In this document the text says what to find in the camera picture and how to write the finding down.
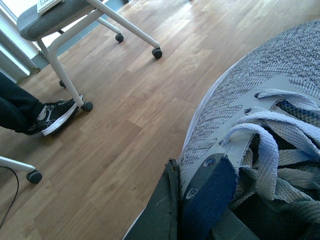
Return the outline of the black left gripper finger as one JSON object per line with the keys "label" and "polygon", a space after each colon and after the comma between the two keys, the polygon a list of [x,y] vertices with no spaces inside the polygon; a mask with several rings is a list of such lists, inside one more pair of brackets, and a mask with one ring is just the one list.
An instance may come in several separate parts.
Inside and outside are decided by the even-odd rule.
{"label": "black left gripper finger", "polygon": [[178,239],[179,168],[169,159],[151,198],[132,223],[125,240]]}

